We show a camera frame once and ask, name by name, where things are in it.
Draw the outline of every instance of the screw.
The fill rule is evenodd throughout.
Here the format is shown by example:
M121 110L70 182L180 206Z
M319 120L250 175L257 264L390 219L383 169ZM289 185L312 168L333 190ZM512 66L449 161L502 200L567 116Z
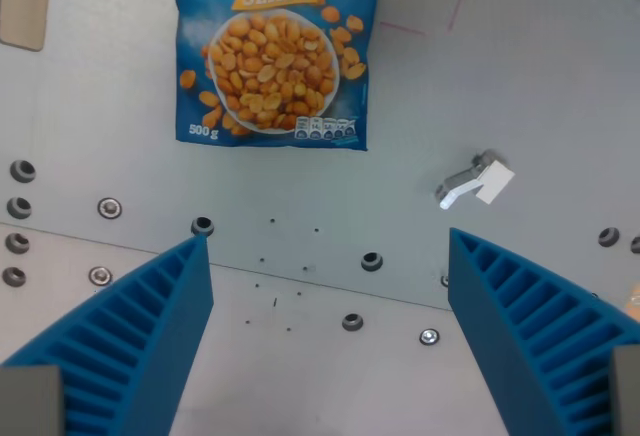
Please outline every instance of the screw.
M104 266L96 266L89 271L89 281L96 286L107 286L113 280L113 274Z
M433 346L440 339L440 333L435 329L425 329L420 333L420 342L425 346Z
M122 205L117 199L104 198L98 202L98 213L105 219L117 219L122 214Z

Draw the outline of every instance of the bolt head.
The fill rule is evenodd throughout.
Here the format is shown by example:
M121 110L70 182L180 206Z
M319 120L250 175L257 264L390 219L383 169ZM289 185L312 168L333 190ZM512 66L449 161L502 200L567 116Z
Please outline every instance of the bolt head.
M435 329L425 329L420 333L420 342L425 346L433 346L440 339L440 334Z

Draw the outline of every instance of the small white object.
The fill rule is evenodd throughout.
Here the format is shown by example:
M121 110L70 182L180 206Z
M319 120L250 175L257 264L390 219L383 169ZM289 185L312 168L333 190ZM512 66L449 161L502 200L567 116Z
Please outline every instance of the small white object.
M495 152L488 150L474 158L470 169L447 178L436 190L436 199L446 210L463 194L478 189L476 196L491 204L514 176Z
M494 161L478 177L478 182L482 187L476 196L485 203L491 204L514 176L515 173L504 164L500 161Z

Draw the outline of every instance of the beige panel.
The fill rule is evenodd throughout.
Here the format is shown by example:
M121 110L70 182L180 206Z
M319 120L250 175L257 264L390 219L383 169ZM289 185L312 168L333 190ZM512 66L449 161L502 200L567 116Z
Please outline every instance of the beige panel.
M40 51L49 0L0 0L0 42Z

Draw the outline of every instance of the bowl of peanuts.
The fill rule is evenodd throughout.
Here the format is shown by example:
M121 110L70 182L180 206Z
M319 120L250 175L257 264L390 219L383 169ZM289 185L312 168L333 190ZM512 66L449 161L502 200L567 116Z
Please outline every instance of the bowl of peanuts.
M321 116L340 85L331 40L284 9L229 19L209 44L208 66L229 114L263 134L290 133L298 117Z

